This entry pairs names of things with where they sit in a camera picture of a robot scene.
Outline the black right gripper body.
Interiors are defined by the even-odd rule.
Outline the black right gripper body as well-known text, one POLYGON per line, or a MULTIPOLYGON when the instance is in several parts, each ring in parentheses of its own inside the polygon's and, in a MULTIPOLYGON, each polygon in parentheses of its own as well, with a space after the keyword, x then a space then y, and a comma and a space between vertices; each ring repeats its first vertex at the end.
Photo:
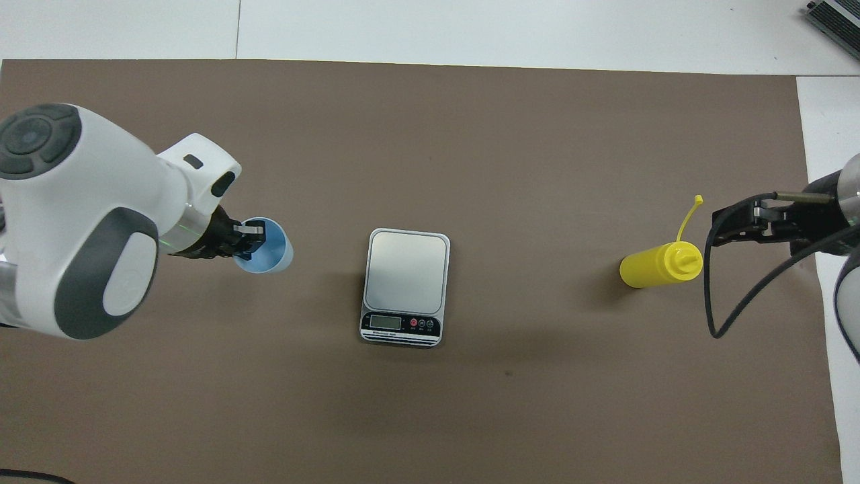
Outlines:
POLYGON ((821 177, 805 187, 805 193, 829 195, 827 204, 804 204, 794 202, 778 206, 780 219, 770 224, 771 235, 765 244, 789 244, 789 253, 798 254, 814 243, 825 239, 849 226, 838 199, 838 182, 842 172, 836 171, 821 177))

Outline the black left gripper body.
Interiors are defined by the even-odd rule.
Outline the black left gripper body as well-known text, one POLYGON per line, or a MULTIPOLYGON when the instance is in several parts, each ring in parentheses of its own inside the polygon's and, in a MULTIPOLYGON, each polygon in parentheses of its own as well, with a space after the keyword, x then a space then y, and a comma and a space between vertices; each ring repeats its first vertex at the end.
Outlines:
POLYGON ((170 229, 170 254, 188 259, 232 257, 239 251, 241 236, 235 230, 239 224, 221 205, 211 214, 187 206, 170 229))

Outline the light blue plastic cup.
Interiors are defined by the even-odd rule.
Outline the light blue plastic cup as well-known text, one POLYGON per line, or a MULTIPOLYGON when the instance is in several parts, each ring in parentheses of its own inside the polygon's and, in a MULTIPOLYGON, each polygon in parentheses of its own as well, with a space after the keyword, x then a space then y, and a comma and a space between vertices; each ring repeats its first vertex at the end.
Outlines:
POLYGON ((243 223, 265 223, 266 242, 256 247, 249 261, 234 255, 232 258, 238 267, 252 274, 273 274, 282 272, 292 263, 292 243, 279 223, 266 217, 246 218, 243 223))

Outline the yellow squeeze bottle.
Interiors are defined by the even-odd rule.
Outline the yellow squeeze bottle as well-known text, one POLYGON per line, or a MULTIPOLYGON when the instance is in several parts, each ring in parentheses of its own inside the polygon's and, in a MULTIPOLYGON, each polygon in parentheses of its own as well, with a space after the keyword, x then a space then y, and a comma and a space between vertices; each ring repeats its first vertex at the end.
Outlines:
POLYGON ((626 256, 619 264, 621 281, 630 288, 651 288, 690 282, 703 271, 704 258, 700 248, 684 240, 685 229, 703 196, 696 195, 692 206, 680 223, 675 240, 626 256))

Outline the silver digital kitchen scale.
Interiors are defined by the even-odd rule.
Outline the silver digital kitchen scale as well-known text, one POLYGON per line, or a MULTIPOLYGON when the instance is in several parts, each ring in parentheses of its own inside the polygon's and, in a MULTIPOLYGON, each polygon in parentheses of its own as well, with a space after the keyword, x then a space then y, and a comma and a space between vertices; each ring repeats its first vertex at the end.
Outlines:
POLYGON ((359 336, 379 344, 439 344, 451 251, 448 236, 375 229, 368 242, 359 336))

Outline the grey metal device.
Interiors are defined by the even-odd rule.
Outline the grey metal device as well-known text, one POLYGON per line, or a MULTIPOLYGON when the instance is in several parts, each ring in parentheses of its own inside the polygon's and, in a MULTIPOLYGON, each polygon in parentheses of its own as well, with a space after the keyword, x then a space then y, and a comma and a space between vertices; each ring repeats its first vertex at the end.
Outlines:
POLYGON ((804 17, 860 62, 860 0, 808 0, 804 17))

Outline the brown table mat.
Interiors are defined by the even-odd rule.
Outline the brown table mat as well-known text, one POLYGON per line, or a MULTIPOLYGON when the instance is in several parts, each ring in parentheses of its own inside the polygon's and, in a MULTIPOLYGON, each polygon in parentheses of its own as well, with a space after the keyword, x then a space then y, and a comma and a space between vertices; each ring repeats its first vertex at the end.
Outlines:
POLYGON ((89 342, 0 330, 0 468, 77 484, 841 484, 814 259, 713 339, 627 254, 807 183, 792 77, 6 60, 0 116, 71 102, 199 132, 288 270, 164 257, 89 342), (359 336, 369 236, 451 242, 442 341, 359 336))

